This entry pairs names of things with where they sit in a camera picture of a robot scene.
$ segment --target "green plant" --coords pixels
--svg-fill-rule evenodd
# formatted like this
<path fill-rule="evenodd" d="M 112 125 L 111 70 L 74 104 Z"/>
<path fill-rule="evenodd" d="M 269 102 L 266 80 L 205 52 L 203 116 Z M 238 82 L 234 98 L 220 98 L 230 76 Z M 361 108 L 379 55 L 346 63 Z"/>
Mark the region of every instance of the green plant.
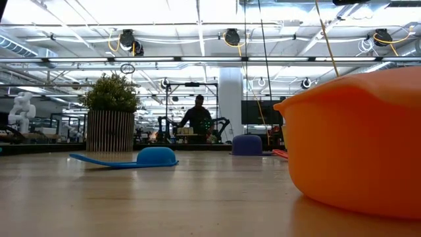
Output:
<path fill-rule="evenodd" d="M 133 84 L 126 77 L 117 74 L 111 76 L 102 74 L 92 86 L 92 90 L 80 98 L 80 103 L 91 111 L 121 111 L 134 113 L 139 98 Z"/>

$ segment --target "person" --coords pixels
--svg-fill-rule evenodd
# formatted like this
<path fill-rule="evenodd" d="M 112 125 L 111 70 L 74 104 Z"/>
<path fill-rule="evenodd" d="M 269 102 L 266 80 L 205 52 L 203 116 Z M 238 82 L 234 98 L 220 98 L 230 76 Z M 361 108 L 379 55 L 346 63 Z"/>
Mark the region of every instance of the person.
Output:
<path fill-rule="evenodd" d="M 187 121 L 190 121 L 190 127 L 193 128 L 193 132 L 195 134 L 206 135 L 213 131 L 213 125 L 207 131 L 203 130 L 202 127 L 203 122 L 212 119 L 209 111 L 202 106 L 203 100 L 204 98 L 202 95 L 196 96 L 195 106 L 185 113 L 184 118 L 182 119 L 181 123 L 179 123 L 180 128 L 184 127 Z M 201 139 L 201 141 L 197 140 L 196 142 L 204 143 L 203 138 Z"/>

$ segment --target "ceiling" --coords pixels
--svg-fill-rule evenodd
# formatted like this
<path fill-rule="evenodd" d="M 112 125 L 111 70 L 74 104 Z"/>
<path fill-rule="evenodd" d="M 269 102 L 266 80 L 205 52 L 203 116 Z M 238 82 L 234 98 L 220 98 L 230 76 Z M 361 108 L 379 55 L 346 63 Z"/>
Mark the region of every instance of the ceiling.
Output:
<path fill-rule="evenodd" d="M 13 37 L 29 49 L 49 49 L 58 57 L 131 57 L 130 52 L 121 48 L 115 52 L 110 49 L 117 48 L 118 35 L 124 29 L 134 31 L 136 40 L 141 42 L 145 50 L 145 57 L 238 57 L 240 52 L 241 56 L 263 57 L 265 48 L 269 57 L 329 57 L 313 1 L 261 1 L 260 13 L 257 0 L 246 0 L 247 4 L 244 4 L 244 0 L 46 0 L 43 3 L 37 0 L 8 0 L 0 24 L 0 35 Z M 393 41 L 405 39 L 393 44 L 398 52 L 421 34 L 420 7 L 390 7 L 391 1 L 376 0 L 369 4 L 340 7 L 331 1 L 319 2 L 332 53 L 337 57 L 393 56 L 391 47 L 373 44 L 372 36 L 379 28 L 387 29 Z M 228 28 L 237 29 L 245 44 L 240 52 L 237 47 L 228 47 L 221 37 Z M 21 56 L 0 48 L 0 57 Z M 142 102 L 149 115 L 154 115 L 152 118 L 162 114 L 159 101 L 164 98 L 147 96 L 162 93 L 159 84 L 163 78 L 173 83 L 212 83 L 219 80 L 219 68 L 226 66 L 176 62 L 158 63 L 158 66 L 155 63 L 134 65 L 137 70 L 128 78 L 141 86 L 139 94 L 143 96 Z M 16 70 L 17 77 L 13 78 L 13 82 L 17 84 L 42 84 L 48 77 L 50 80 L 54 78 L 57 84 L 91 84 L 102 73 L 120 71 L 118 63 L 60 63 L 55 68 L 28 63 L 8 63 L 3 66 Z M 345 63 L 339 67 L 339 73 L 347 74 L 357 68 Z M 263 99 L 268 99 L 265 96 L 268 94 L 268 76 L 272 93 L 276 95 L 299 93 L 301 81 L 305 78 L 322 82 L 335 78 L 331 65 L 317 63 L 272 64 L 269 66 L 269 75 L 264 64 L 251 64 L 247 72 L 253 91 Z M 0 77 L 4 84 L 11 82 L 6 77 Z M 39 93 L 78 95 L 86 90 L 47 88 Z M 216 103 L 213 94 L 205 87 L 194 90 L 180 87 L 174 93 L 201 93 L 206 95 L 206 104 Z M 53 98 L 58 99 L 57 103 L 77 102 L 77 97 Z M 191 97 L 180 97 L 178 102 L 172 103 L 174 112 L 181 116 L 184 113 L 181 106 L 189 107 L 193 101 Z"/>

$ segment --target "potted plant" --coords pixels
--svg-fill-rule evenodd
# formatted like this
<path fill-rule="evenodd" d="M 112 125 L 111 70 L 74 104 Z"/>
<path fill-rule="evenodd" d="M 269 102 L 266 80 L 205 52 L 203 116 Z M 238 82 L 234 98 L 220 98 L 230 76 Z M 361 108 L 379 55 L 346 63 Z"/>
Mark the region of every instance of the potted plant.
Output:
<path fill-rule="evenodd" d="M 80 102 L 89 109 L 88 151 L 133 150 L 134 112 L 139 98 L 126 77 L 102 74 Z"/>

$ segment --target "orange plastic container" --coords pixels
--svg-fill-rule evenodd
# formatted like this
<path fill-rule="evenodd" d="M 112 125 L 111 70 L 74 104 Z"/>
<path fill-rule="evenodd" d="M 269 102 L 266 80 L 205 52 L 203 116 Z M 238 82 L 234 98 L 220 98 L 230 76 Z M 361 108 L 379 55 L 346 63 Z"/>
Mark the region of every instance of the orange plastic container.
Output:
<path fill-rule="evenodd" d="M 289 173 L 308 197 L 421 219 L 421 67 L 343 76 L 274 106 Z"/>

